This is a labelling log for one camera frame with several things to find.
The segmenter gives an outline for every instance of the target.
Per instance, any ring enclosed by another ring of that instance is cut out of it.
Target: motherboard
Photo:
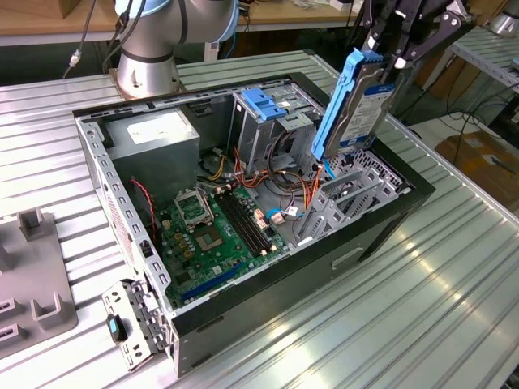
[[[181,194],[181,201],[158,215],[162,259],[172,279],[166,296],[175,308],[289,251],[272,227],[258,226],[258,206],[244,188],[200,192]],[[193,226],[207,213],[211,220]]]

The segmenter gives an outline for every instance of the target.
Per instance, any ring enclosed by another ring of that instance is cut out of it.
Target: power supply cable
[[[140,20],[140,17],[142,16],[143,12],[144,12],[144,7],[146,6],[146,0],[142,0],[142,2],[140,3],[140,7],[139,7],[139,10],[137,11],[137,15],[135,16],[135,18],[133,19],[133,23],[131,24],[130,26],[130,29],[128,30],[128,33],[121,39],[121,41],[119,42],[119,44],[115,47],[115,49],[113,49],[112,51],[110,51],[108,54],[106,54],[106,57],[105,57],[105,60],[103,61],[103,68],[105,68],[106,66],[106,63],[108,62],[108,60],[115,54],[117,53],[121,48],[122,46],[128,41],[128,38],[130,38],[131,34],[133,33],[133,31],[135,30],[135,28],[137,27],[137,23],[139,22]]]
[[[94,8],[96,7],[96,1],[97,0],[92,0],[92,3],[90,5],[90,10],[88,10],[87,18],[84,22],[83,33],[81,34],[81,40],[79,41],[79,46],[75,50],[75,52],[72,54],[71,60],[68,63],[68,67],[65,70],[65,73],[63,73],[62,79],[65,79],[68,76],[68,74],[72,70],[72,68],[74,66],[76,66],[78,64],[79,60],[81,59],[81,54],[83,54],[84,42],[87,39],[87,32],[88,32],[88,26],[90,25],[90,19],[92,18],[92,14],[94,13]]]

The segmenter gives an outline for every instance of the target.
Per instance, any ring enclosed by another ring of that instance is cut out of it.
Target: workbench
[[[302,71],[331,93],[337,79],[301,51],[178,70],[191,89]],[[4,386],[498,388],[516,367],[519,221],[388,116],[379,137],[436,191],[378,252],[177,382],[164,356],[129,374],[101,302],[129,271],[71,115],[120,100],[107,75],[0,88],[0,216],[54,214],[79,316],[1,360]]]
[[[65,19],[0,9],[0,46],[79,42],[91,1],[81,0]],[[251,5],[247,31],[344,27],[348,15],[348,11],[338,11],[327,5],[303,9],[291,0],[256,1]],[[352,12],[349,25],[356,18],[357,14]],[[113,1],[97,0],[86,41],[109,41],[116,20]],[[237,31],[243,32],[246,27],[247,21],[241,17]]]
[[[486,28],[474,28],[445,50],[424,88],[435,82],[454,56],[463,58],[488,75],[487,83],[481,87],[480,96],[487,93],[492,80],[519,92],[519,71],[511,66],[512,60],[519,58],[519,37],[503,38]]]

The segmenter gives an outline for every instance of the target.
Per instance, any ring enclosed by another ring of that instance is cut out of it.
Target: metal bracket
[[[122,280],[102,295],[108,314],[117,315],[128,334],[119,344],[128,370],[135,370],[171,343],[171,329],[153,294],[142,280]]]

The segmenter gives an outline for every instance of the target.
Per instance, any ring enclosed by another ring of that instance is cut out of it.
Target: side panel
[[[371,227],[365,233],[217,316],[210,323],[182,336],[179,342],[181,356],[178,361],[179,375],[200,365],[229,344],[288,310],[304,297],[350,269],[357,263],[373,239],[391,221],[392,219],[385,220]]]

